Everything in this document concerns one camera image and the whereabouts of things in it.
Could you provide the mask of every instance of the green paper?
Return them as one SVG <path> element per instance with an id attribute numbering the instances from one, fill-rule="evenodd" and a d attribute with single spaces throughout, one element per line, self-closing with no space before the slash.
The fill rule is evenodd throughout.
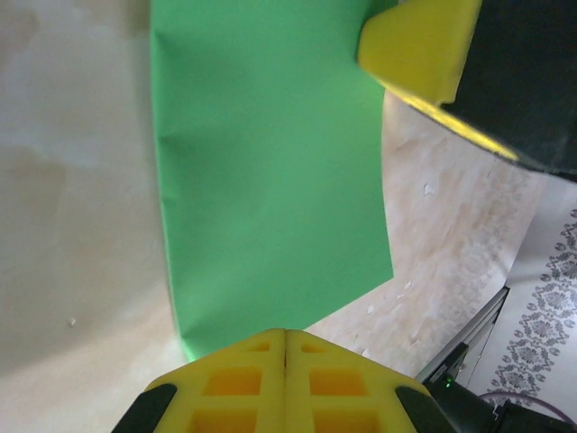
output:
<path id="1" fill-rule="evenodd" d="M 172 302 L 191 359 L 303 328 L 392 276 L 371 0 L 155 0 Z"/>

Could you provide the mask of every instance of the beige floor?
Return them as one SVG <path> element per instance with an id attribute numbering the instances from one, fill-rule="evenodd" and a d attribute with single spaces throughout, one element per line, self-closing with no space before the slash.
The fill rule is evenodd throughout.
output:
<path id="1" fill-rule="evenodd" d="M 148 0 L 0 0 L 0 432 L 108 431 L 184 362 L 150 127 Z M 544 179 L 385 101 L 396 277 L 311 327 L 404 373 L 505 280 Z"/>

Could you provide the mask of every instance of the white speck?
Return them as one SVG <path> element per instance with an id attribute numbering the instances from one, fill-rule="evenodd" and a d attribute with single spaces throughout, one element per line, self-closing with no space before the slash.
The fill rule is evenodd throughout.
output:
<path id="1" fill-rule="evenodd" d="M 425 186 L 423 187 L 423 195 L 424 196 L 430 196 L 432 194 L 435 194 L 435 192 L 433 191 L 433 189 L 429 186 L 428 183 L 425 184 Z"/>

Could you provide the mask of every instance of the gray floral pattern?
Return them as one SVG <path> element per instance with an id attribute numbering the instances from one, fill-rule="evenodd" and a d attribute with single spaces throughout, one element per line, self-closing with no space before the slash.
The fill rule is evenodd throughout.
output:
<path id="1" fill-rule="evenodd" d="M 536 397 L 541 390 L 539 384 L 545 382 L 545 374 L 551 372 L 555 358 L 567 343 L 567 330 L 575 327 L 577 209 L 569 217 L 571 222 L 564 224 L 560 233 L 562 240 L 554 245 L 558 254 L 549 257 L 546 264 L 549 271 L 541 275 L 542 284 L 534 288 L 535 301 L 527 304 L 527 313 L 513 331 L 507 354 L 501 358 L 488 392 L 517 392 Z"/>

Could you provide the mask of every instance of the cable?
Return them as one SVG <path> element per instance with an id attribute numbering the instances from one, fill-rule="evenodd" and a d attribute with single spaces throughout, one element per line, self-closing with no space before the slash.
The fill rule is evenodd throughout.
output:
<path id="1" fill-rule="evenodd" d="M 557 415 L 563 421 L 565 421 L 565 422 L 567 422 L 573 426 L 576 425 L 575 421 L 573 421 L 571 418 L 569 418 L 567 415 L 565 415 L 565 413 L 562 410 L 557 409 L 551 403 L 547 403 L 546 401 L 542 401 L 541 399 L 538 399 L 537 397 L 533 397 L 531 395 L 517 394 L 516 392 L 494 391 L 494 392 L 487 392 L 486 394 L 482 394 L 479 397 L 485 401 L 487 401 L 488 399 L 491 399 L 493 397 L 510 397 L 513 399 L 530 401 L 530 402 L 536 404 L 537 406 L 541 406 L 542 408 L 550 410 L 552 413 Z"/>

